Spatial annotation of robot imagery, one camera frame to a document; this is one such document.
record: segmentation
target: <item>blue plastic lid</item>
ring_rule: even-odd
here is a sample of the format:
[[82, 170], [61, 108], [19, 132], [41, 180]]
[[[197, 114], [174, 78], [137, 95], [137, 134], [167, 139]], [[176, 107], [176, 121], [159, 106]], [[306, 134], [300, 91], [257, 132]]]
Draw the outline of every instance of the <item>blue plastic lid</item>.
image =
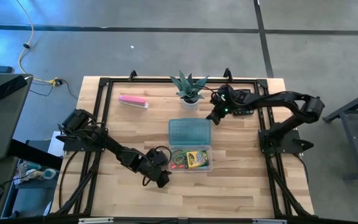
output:
[[182, 118], [169, 121], [171, 146], [211, 144], [211, 121], [203, 118]]

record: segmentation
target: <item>black desk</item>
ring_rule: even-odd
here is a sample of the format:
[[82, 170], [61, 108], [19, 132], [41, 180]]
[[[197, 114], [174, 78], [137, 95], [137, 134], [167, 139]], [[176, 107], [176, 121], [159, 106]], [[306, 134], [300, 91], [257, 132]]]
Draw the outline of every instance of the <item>black desk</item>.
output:
[[[17, 76], [0, 75], [0, 85]], [[17, 167], [17, 157], [57, 170], [60, 170], [62, 165], [62, 158], [12, 139], [29, 92], [31, 78], [27, 80], [27, 83], [25, 87], [0, 100], [0, 184], [12, 179]], [[0, 216], [9, 187], [9, 184], [4, 186], [5, 193], [0, 200]]]

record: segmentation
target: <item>potted plant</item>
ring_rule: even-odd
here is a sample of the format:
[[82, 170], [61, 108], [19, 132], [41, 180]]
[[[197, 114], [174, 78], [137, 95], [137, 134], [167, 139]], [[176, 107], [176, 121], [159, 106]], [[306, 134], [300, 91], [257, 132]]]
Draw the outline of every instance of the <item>potted plant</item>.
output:
[[181, 71], [179, 71], [179, 80], [175, 77], [170, 77], [173, 84], [179, 89], [177, 95], [180, 96], [181, 105], [185, 110], [196, 110], [198, 108], [199, 99], [204, 99], [198, 92], [205, 86], [208, 77], [202, 78], [196, 83], [193, 83], [191, 74], [186, 79]]

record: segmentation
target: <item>plastic container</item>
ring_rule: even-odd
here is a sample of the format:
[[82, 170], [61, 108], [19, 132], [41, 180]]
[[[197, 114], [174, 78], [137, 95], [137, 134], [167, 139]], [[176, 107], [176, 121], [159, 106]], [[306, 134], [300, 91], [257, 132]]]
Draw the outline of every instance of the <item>plastic container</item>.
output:
[[[169, 144], [172, 159], [168, 165], [170, 172], [211, 172], [213, 170], [211, 144], [211, 121], [201, 118], [171, 119], [169, 121]], [[179, 155], [185, 158], [186, 152], [206, 151], [208, 165], [186, 169], [175, 163]]]
[[[170, 172], [211, 172], [213, 170], [212, 148], [211, 146], [170, 146], [172, 159], [169, 162], [168, 169]], [[176, 156], [189, 151], [206, 151], [208, 157], [208, 166], [198, 167], [194, 169], [186, 169], [175, 164]]]
[[197, 146], [211, 144], [211, 121], [201, 118], [171, 119], [169, 145]]

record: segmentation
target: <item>aloe plant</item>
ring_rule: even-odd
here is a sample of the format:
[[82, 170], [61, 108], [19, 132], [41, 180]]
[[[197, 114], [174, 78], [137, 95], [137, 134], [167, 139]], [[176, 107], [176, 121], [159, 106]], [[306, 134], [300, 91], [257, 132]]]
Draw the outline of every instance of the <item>aloe plant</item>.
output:
[[175, 77], [170, 77], [173, 84], [175, 84], [179, 92], [177, 95], [181, 99], [184, 99], [187, 103], [196, 103], [199, 99], [204, 99], [198, 92], [205, 86], [207, 78], [209, 76], [198, 80], [196, 83], [193, 82], [191, 74], [186, 78], [183, 72], [179, 71], [179, 80]]

